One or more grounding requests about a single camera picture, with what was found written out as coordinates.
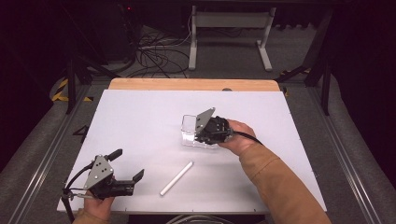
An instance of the white board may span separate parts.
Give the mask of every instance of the white board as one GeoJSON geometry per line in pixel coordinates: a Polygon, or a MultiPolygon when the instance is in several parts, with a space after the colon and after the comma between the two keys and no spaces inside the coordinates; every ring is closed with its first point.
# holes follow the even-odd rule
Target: white board
{"type": "MultiPolygon", "coordinates": [[[[119,91],[106,90],[70,178],[94,159],[118,148],[123,155],[110,164],[118,180],[141,169],[134,195],[116,198],[112,210],[127,214],[265,214],[268,208],[225,148],[181,145],[184,115],[215,107],[214,116],[245,122],[299,176],[326,210],[318,183],[281,91],[119,91]],[[162,197],[160,191],[190,161],[194,165],[162,197]]],[[[82,188],[88,172],[73,185],[82,188]]],[[[71,202],[73,210],[83,199],[71,202]]],[[[62,202],[59,211],[64,211],[62,202]]]]}

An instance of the gray carpet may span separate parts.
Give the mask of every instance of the gray carpet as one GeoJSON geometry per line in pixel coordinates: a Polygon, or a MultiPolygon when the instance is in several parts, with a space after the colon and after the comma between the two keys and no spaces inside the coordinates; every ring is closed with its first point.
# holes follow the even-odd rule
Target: gray carpet
{"type": "MultiPolygon", "coordinates": [[[[273,79],[278,77],[281,71],[291,70],[302,63],[315,31],[311,28],[285,31],[273,29],[267,43],[267,51],[274,67],[271,73],[264,71],[260,54],[254,44],[260,33],[258,30],[244,31],[238,38],[229,38],[213,32],[201,33],[198,37],[196,70],[186,71],[186,75],[203,78],[273,79]]],[[[189,53],[188,43],[177,49],[189,53]]],[[[177,53],[168,52],[167,56],[181,66],[188,64],[188,60],[177,53]]],[[[122,75],[127,76],[139,68],[141,66],[134,64],[122,75]]],[[[321,112],[309,94],[311,90],[319,91],[320,86],[308,89],[301,82],[304,78],[305,75],[299,75],[281,86],[287,87],[289,91],[286,99],[308,159],[318,175],[318,184],[328,208],[328,215],[332,223],[367,223],[343,167],[334,153],[332,139],[323,123],[321,112]]],[[[106,77],[94,78],[87,93],[87,96],[94,97],[93,102],[83,102],[79,106],[69,129],[65,132],[57,156],[21,223],[68,223],[67,215],[57,212],[56,206],[63,181],[70,174],[81,147],[81,136],[74,136],[72,133],[84,125],[90,125],[100,96],[108,83],[109,79],[106,77]]],[[[1,173],[0,223],[8,223],[11,218],[35,170],[51,146],[64,118],[66,107],[66,102],[55,102],[1,173]]],[[[396,223],[395,189],[379,169],[348,116],[335,80],[332,80],[330,113],[330,119],[356,172],[361,177],[380,220],[382,223],[396,223]]],[[[127,219],[127,216],[114,214],[112,222],[126,223],[127,219]]]]}

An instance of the white marker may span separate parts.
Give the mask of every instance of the white marker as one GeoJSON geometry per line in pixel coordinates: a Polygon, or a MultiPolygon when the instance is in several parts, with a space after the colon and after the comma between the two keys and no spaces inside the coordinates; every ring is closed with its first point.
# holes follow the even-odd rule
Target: white marker
{"type": "Polygon", "coordinates": [[[169,182],[168,185],[166,185],[165,188],[163,188],[163,190],[161,191],[161,196],[163,196],[170,188],[172,188],[176,182],[184,175],[186,174],[186,172],[192,167],[192,165],[194,164],[193,161],[190,161],[189,164],[187,164],[186,167],[183,168],[183,170],[180,171],[180,173],[178,173],[177,176],[175,176],[175,178],[173,178],[171,180],[171,182],[169,182]]]}

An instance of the tan sleeve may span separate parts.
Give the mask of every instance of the tan sleeve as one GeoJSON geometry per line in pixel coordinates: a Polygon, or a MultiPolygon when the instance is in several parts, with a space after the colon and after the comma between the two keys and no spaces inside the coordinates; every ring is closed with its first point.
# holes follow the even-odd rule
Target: tan sleeve
{"type": "Polygon", "coordinates": [[[73,224],[109,224],[109,221],[102,220],[99,217],[95,217],[86,211],[84,209],[79,209],[78,210],[78,216],[73,222],[73,224]]]}
{"type": "Polygon", "coordinates": [[[331,223],[300,178],[267,147],[254,144],[239,160],[276,224],[331,223]]]}

